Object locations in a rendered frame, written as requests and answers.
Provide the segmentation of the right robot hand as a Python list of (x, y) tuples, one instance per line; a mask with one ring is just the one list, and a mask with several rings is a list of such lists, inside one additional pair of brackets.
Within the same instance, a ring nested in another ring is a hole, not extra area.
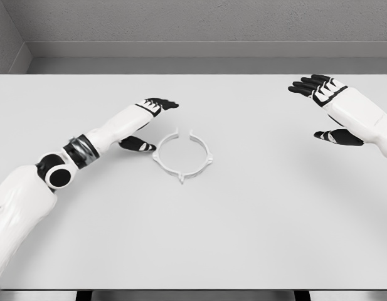
[(325, 75), (303, 77), (288, 90), (312, 99), (342, 129), (318, 131), (314, 137), (339, 145), (361, 146), (372, 143), (372, 126), (385, 114), (357, 89)]

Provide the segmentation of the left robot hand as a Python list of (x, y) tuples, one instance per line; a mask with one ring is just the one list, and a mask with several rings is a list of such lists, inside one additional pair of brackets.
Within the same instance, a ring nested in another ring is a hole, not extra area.
[(120, 125), (116, 125), (116, 137), (119, 138), (121, 148), (136, 152), (152, 152), (156, 146), (150, 144), (132, 134), (145, 127), (154, 117), (162, 111), (178, 108), (176, 102), (162, 98), (147, 98), (135, 103), (121, 111), (116, 117)]

